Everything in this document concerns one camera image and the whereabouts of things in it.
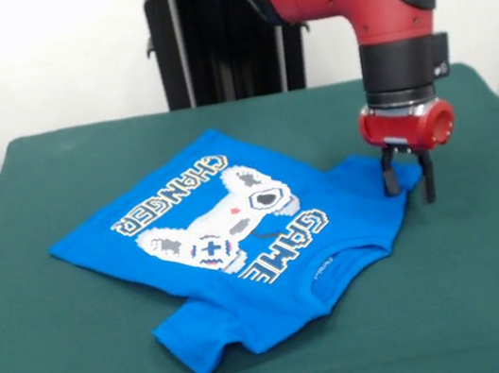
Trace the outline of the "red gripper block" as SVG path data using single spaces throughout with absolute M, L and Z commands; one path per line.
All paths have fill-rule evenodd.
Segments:
M 386 110 L 363 107 L 358 117 L 358 129 L 363 140 L 383 147 L 380 162 L 385 194 L 394 197 L 402 190 L 392 166 L 394 155 L 389 145 L 406 146 L 419 150 L 415 155 L 422 170 L 423 198 L 427 204 L 434 203 L 437 198 L 435 174 L 427 150 L 449 140 L 455 122 L 452 105 L 446 100 L 434 98 L 409 107 Z

